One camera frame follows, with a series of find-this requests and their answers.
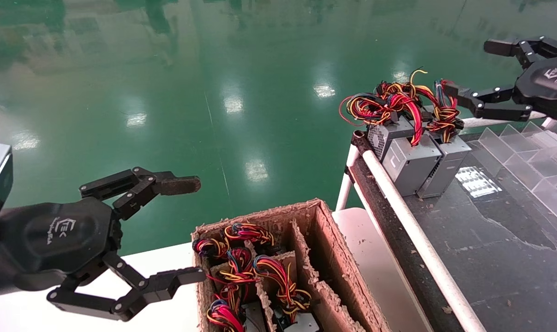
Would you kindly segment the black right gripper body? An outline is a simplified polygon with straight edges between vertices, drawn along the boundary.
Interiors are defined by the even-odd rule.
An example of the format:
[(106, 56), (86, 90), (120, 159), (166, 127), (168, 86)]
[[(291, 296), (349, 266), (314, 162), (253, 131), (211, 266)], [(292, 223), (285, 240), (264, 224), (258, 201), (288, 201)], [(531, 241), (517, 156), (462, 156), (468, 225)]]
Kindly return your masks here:
[(557, 120), (557, 57), (540, 59), (524, 69), (515, 82), (513, 101)]

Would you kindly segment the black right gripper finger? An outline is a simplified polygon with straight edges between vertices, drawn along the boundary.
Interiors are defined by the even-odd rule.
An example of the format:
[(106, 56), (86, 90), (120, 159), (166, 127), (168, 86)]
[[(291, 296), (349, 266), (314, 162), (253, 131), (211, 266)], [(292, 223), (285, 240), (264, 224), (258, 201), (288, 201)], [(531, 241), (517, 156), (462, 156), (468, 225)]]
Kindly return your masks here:
[(514, 40), (489, 39), (484, 42), (484, 51), (488, 54), (514, 57), (523, 69), (528, 69), (534, 63), (557, 58), (557, 40), (547, 36)]
[(533, 107), (527, 103), (512, 101), (514, 91), (513, 85), (496, 86), (485, 90), (473, 90), (454, 83), (443, 86), (443, 92), (455, 99), (460, 107), (468, 108), (475, 118), (526, 121), (531, 116)]

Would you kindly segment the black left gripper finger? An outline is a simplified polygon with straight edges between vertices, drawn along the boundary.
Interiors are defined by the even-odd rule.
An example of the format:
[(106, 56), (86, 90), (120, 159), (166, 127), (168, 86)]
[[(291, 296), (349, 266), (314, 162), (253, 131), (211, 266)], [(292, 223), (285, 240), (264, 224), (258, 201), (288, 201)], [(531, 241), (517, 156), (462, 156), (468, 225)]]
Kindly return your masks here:
[(177, 177), (173, 172), (150, 172), (135, 167), (82, 185), (81, 197), (105, 201), (118, 197), (112, 204), (118, 220), (128, 220), (156, 196), (191, 194), (201, 189), (198, 176)]
[[(78, 287), (91, 283), (107, 270), (130, 286), (124, 296), (111, 299), (76, 292)], [(67, 275), (61, 285), (48, 294), (47, 300), (61, 311), (127, 322), (149, 304), (172, 300), (181, 286), (205, 279), (206, 273), (201, 267), (164, 271), (146, 278), (116, 252), (109, 251), (77, 273)]]

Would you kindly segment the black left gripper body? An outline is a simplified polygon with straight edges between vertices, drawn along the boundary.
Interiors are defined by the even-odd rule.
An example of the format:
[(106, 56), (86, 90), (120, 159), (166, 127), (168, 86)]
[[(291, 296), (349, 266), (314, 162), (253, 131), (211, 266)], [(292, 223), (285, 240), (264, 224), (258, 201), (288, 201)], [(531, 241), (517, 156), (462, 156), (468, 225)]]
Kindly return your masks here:
[(105, 271), (102, 257), (121, 247), (118, 216), (96, 198), (0, 212), (0, 294), (42, 291), (66, 277), (86, 285)]

